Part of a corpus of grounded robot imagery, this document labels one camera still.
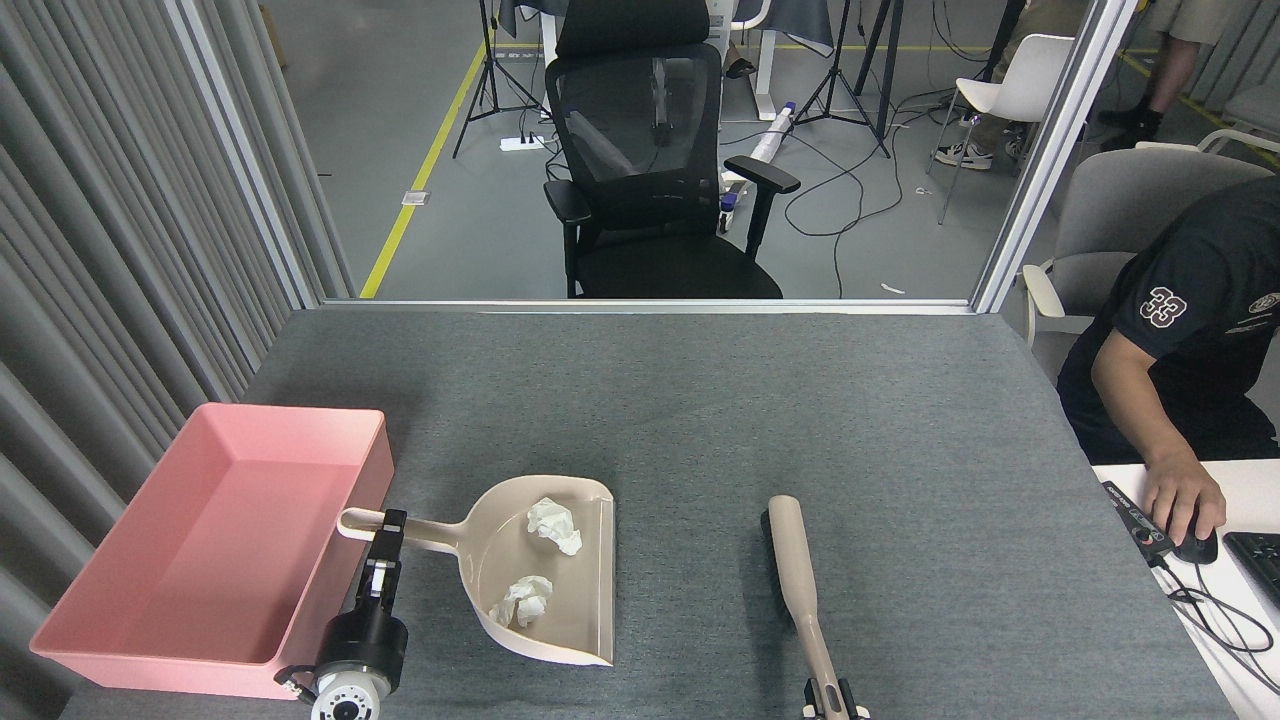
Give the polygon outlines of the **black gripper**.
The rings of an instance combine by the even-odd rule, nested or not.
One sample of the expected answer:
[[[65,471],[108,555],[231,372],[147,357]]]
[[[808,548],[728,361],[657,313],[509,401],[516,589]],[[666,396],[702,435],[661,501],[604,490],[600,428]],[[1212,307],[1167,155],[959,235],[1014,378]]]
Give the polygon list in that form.
[[[404,510],[387,510],[375,532],[375,560],[362,568],[355,609],[333,618],[317,656],[317,684],[338,673],[371,674],[397,691],[410,633],[393,611],[399,584]]]

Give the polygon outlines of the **person's right hand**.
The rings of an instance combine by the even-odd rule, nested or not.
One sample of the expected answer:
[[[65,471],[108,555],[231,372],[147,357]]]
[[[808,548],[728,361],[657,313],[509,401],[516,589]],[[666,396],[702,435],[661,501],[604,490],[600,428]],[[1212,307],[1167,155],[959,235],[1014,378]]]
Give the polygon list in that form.
[[[1174,544],[1206,541],[1225,524],[1222,491],[1193,455],[1151,460],[1146,470],[1140,506]]]

